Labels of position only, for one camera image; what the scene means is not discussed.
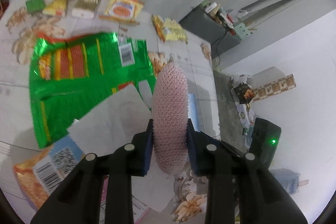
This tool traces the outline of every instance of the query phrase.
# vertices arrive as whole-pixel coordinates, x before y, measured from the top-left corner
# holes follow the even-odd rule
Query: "barcode label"
[[[50,157],[45,157],[43,160],[39,161],[34,166],[34,173],[49,194],[52,194],[63,180],[51,163]]]
[[[121,65],[123,67],[135,64],[132,45],[127,43],[119,47]]]
[[[65,147],[59,152],[55,153],[52,156],[52,161],[57,169],[60,170],[60,172],[64,175],[64,177],[66,177],[66,175],[68,175],[68,173],[70,173],[78,164],[78,161],[69,147]]]

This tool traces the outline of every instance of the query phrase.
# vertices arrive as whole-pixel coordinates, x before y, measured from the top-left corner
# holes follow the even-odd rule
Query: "white paper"
[[[68,132],[85,154],[104,156],[130,143],[136,133],[145,131],[151,117],[135,87],[129,85],[93,108],[71,125]],[[174,196],[173,183],[174,177],[158,168],[153,155],[147,176],[132,177],[132,194],[160,212]]]
[[[151,117],[135,87],[129,85],[93,108],[68,132],[85,154],[104,156],[145,131]]]

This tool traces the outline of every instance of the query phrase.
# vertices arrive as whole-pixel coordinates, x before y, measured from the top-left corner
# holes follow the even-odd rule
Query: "food package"
[[[46,8],[43,9],[42,13],[50,16],[61,16],[65,17],[68,7],[68,0],[53,0]]]
[[[220,4],[217,4],[217,6],[209,13],[211,17],[215,17],[216,13],[218,12],[219,8],[221,7]]]
[[[39,35],[30,67],[30,101],[36,140],[44,148],[67,134],[101,101],[129,84],[155,75],[145,40],[118,41],[116,33],[67,40]]]
[[[100,18],[134,24],[143,6],[144,2],[140,0],[110,0]]]
[[[45,2],[44,0],[27,0],[26,7],[29,14],[38,13],[45,8]]]
[[[248,104],[255,97],[254,92],[247,84],[240,84],[233,88],[239,104]]]
[[[93,18],[101,0],[77,0],[72,15],[80,18]]]
[[[188,37],[185,30],[175,20],[161,16],[152,15],[152,22],[160,39],[165,41],[181,40],[188,43]]]
[[[53,193],[63,179],[84,157],[82,150],[69,136],[43,149],[37,156],[13,167],[21,189],[36,209]],[[105,177],[100,202],[99,223],[105,223],[108,176]],[[141,222],[150,208],[132,197],[134,223]]]

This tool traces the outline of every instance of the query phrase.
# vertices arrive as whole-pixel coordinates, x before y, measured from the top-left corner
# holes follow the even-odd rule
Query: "screw head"
[[[126,151],[132,151],[135,148],[135,146],[131,143],[128,143],[127,145],[124,146],[124,149]]]
[[[248,160],[254,160],[255,159],[255,155],[253,155],[252,153],[247,153],[245,155],[245,158],[247,158]]]
[[[85,156],[85,159],[86,159],[87,161],[92,161],[92,160],[94,160],[95,158],[96,158],[96,155],[93,154],[93,153],[89,153],[89,154],[87,154],[87,155]]]
[[[217,146],[215,146],[214,144],[208,144],[207,145],[207,150],[209,151],[216,151]]]

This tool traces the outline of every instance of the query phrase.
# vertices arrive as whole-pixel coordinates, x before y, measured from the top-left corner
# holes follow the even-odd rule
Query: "yellow snack bag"
[[[43,9],[44,15],[61,16],[66,15],[68,0],[53,0],[46,8]]]
[[[163,20],[160,16],[152,15],[152,22],[157,35],[163,42],[167,40],[181,40],[188,43],[188,37],[185,30],[175,20],[170,18]]]
[[[110,0],[103,19],[115,20],[123,23],[134,23],[144,2],[140,0]]]

